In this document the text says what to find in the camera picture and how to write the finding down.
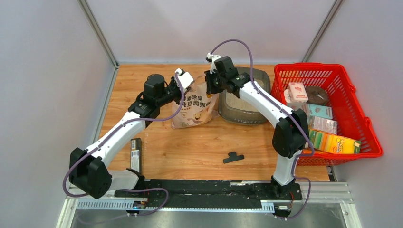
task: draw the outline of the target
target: cat litter bag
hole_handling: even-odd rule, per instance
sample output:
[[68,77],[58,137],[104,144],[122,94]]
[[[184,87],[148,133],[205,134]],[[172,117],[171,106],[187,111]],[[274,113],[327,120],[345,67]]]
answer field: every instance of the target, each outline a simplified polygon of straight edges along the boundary
[[[218,116],[218,112],[213,110],[218,94],[214,94],[210,98],[207,97],[207,84],[202,81],[203,77],[204,76],[197,77],[196,82],[190,86],[190,89],[185,95],[181,111],[172,118],[171,127],[173,129],[205,124],[213,117]],[[179,105],[173,102],[172,113],[175,113],[178,108]]]

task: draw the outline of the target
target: wooden tabletop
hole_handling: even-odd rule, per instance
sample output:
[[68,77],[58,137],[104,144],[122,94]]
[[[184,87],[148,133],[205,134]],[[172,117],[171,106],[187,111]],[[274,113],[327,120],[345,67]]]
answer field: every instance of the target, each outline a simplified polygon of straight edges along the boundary
[[[270,76],[274,65],[256,65]],[[166,80],[177,68],[193,77],[203,75],[209,65],[121,65],[102,126],[102,137],[127,112],[137,95],[143,91],[150,74],[161,74]],[[172,106],[161,108],[159,118],[172,114]],[[274,128],[267,122],[259,126],[231,124],[217,117],[196,127],[172,129],[171,121],[153,122],[136,136],[143,141],[142,167],[148,179],[197,180],[270,180],[276,168],[277,153],[271,145]],[[236,151],[244,160],[223,164],[228,153]],[[119,152],[109,169],[130,167],[130,145]],[[329,181],[325,166],[298,166],[297,176],[313,181]]]

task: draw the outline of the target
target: red plastic basket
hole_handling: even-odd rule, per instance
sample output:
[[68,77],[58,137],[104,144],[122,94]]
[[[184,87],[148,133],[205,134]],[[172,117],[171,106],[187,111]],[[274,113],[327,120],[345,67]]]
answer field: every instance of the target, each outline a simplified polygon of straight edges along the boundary
[[326,90],[332,107],[333,119],[338,123],[337,134],[360,140],[359,154],[315,153],[301,157],[298,165],[340,165],[360,158],[377,158],[384,153],[372,129],[371,120],[364,115],[344,67],[339,64],[294,63],[278,64],[274,68],[273,97],[286,105],[284,89],[289,82],[304,86],[318,86]]

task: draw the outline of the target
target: purple cable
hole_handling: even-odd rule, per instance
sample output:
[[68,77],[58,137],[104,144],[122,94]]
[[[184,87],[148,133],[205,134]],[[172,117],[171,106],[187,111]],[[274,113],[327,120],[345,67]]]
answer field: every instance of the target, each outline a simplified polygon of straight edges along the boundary
[[305,138],[305,140],[308,142],[309,147],[311,148],[311,153],[310,154],[299,154],[297,156],[295,156],[295,160],[293,162],[292,168],[291,168],[291,175],[295,178],[295,179],[299,179],[299,180],[307,180],[308,181],[308,193],[307,193],[307,197],[306,200],[304,202],[304,205],[302,206],[302,209],[294,216],[291,216],[289,218],[284,218],[284,217],[279,217],[280,219],[283,220],[289,220],[289,219],[294,219],[297,216],[299,216],[302,211],[305,209],[305,207],[307,206],[308,203],[308,199],[309,199],[309,195],[311,193],[311,180],[309,178],[306,177],[296,177],[295,176],[295,168],[297,166],[297,161],[299,159],[299,157],[301,156],[312,156],[315,154],[315,149],[314,146],[312,145],[312,142],[310,141],[309,137],[307,136],[307,134],[305,134],[304,130],[302,130],[301,126],[298,124],[298,122],[296,121],[296,119],[294,117],[291,116],[291,114],[289,114],[286,110],[282,109],[280,105],[278,105],[276,102],[274,102],[272,99],[270,99],[267,95],[265,95],[264,93],[259,93],[259,88],[255,85],[255,79],[253,78],[253,58],[252,58],[252,52],[250,51],[250,48],[248,47],[248,45],[243,42],[242,40],[239,39],[228,39],[225,40],[223,42],[221,42],[219,45],[217,45],[215,48],[213,48],[213,50],[210,52],[210,54],[212,55],[213,52],[215,50],[217,50],[221,45],[228,43],[228,42],[238,42],[241,43],[245,46],[245,48],[248,50],[249,53],[249,58],[250,58],[250,80],[252,81],[252,85],[253,87],[256,89],[256,91],[258,92],[258,94],[262,95],[262,97],[264,97],[266,100],[268,100],[270,103],[272,103],[276,108],[278,108],[281,112],[284,112],[291,120],[292,122],[295,124],[295,126],[298,128],[298,130],[301,132],[302,136]]
[[169,120],[169,119],[174,118],[174,117],[181,111],[181,108],[182,108],[182,106],[183,106],[183,98],[185,97],[184,88],[183,88],[181,82],[179,81],[178,73],[175,72],[174,77],[175,77],[176,81],[178,82],[178,84],[179,84],[179,89],[180,89],[180,91],[181,91],[181,102],[179,103],[179,108],[178,108],[178,110],[176,110],[176,112],[175,112],[174,114],[172,114],[171,116],[166,117],[166,118],[162,118],[162,119],[135,118],[135,119],[131,119],[131,120],[128,120],[128,121],[124,122],[122,125],[117,126],[117,127],[116,127],[98,146],[97,146],[97,147],[95,147],[93,150],[91,150],[91,151],[88,152],[86,155],[84,155],[82,158],[80,158],[80,159],[79,159],[76,163],[74,163],[74,164],[71,166],[71,168],[67,171],[66,175],[65,175],[64,178],[63,178],[63,184],[62,184],[63,191],[65,192],[66,195],[68,195],[68,196],[70,196],[70,197],[73,197],[73,198],[79,198],[79,197],[83,197],[83,196],[87,196],[87,195],[88,195],[88,194],[86,194],[86,193],[84,193],[84,194],[78,194],[78,195],[71,194],[71,193],[68,191],[67,187],[66,187],[67,179],[68,179],[69,175],[71,174],[71,172],[72,172],[84,159],[86,159],[87,157],[91,156],[91,154],[95,153],[97,150],[100,150],[100,148],[101,148],[117,131],[119,131],[119,129],[121,129],[122,127],[125,127],[128,123],[131,123],[131,122],[134,122],[134,121],[139,121],[139,120],[144,120],[144,121],[166,121],[166,120]]
[[163,202],[160,206],[158,206],[156,209],[154,209],[154,210],[152,210],[152,211],[149,211],[149,212],[147,212],[147,213],[143,213],[143,214],[124,214],[124,215],[119,215],[119,216],[116,216],[116,217],[114,217],[114,218],[111,218],[111,219],[102,221],[102,222],[94,222],[94,223],[92,223],[92,222],[85,222],[85,221],[81,220],[79,216],[77,216],[77,220],[78,220],[80,223],[84,224],[84,225],[99,225],[99,224],[102,224],[102,223],[107,223],[107,222],[110,222],[110,221],[113,221],[113,220],[116,220],[116,219],[121,219],[121,218],[127,217],[128,215],[131,215],[131,216],[146,216],[146,215],[151,215],[151,214],[153,214],[153,213],[156,213],[159,209],[161,209],[161,208],[165,205],[165,203],[168,201],[168,195],[169,195],[169,194],[168,194],[168,191],[167,191],[166,189],[163,189],[163,188],[153,188],[153,189],[144,189],[144,190],[130,190],[130,189],[122,189],[122,190],[123,190],[123,191],[127,191],[127,192],[147,192],[147,191],[159,191],[159,190],[162,190],[162,191],[164,191],[164,192],[166,193],[166,195],[165,195],[165,200],[164,200],[164,202]]

